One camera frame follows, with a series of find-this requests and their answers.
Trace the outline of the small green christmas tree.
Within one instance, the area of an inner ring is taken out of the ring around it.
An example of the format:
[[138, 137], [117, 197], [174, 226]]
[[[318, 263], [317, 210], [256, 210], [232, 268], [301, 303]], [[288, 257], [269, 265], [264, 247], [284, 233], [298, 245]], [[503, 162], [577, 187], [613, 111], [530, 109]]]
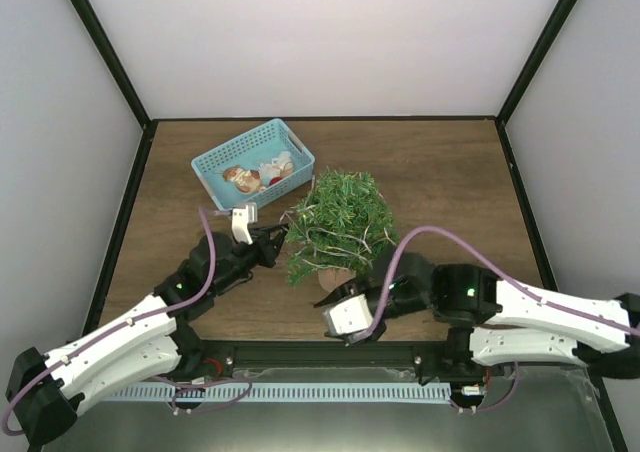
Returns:
[[287, 281], [294, 287], [321, 271], [362, 275], [399, 242], [391, 207], [363, 171], [324, 171], [281, 219], [288, 224]]

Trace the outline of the gingerbread figure ornament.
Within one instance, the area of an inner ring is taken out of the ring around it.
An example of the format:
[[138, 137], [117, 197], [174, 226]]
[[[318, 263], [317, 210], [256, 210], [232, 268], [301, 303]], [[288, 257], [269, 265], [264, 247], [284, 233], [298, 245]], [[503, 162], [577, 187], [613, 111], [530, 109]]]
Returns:
[[222, 172], [222, 177], [226, 182], [234, 184], [236, 189], [243, 194], [258, 193], [266, 189], [257, 170], [244, 169], [236, 165], [225, 169]]

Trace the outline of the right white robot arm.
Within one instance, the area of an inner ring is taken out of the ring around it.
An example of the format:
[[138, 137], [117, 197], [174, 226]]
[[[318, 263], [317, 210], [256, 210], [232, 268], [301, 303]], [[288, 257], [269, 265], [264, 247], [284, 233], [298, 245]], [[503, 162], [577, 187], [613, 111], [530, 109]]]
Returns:
[[471, 264], [434, 265], [418, 253], [401, 255], [382, 293], [393, 252], [372, 269], [336, 287], [317, 302], [327, 336], [350, 344], [357, 332], [425, 310], [449, 326], [443, 362], [458, 375], [479, 366], [512, 362], [564, 363], [606, 378], [639, 376], [639, 298], [586, 299], [509, 283]]

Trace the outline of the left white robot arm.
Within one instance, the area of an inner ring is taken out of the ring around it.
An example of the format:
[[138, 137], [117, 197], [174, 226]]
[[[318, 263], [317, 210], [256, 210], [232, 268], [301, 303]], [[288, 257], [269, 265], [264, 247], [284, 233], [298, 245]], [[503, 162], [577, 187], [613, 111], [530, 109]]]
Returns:
[[2, 431], [46, 445], [132, 384], [196, 374], [205, 353], [191, 322], [251, 280], [255, 267], [274, 267], [287, 232], [285, 225], [252, 228], [246, 242], [206, 232], [174, 273], [118, 318], [46, 353], [23, 351], [6, 388]]

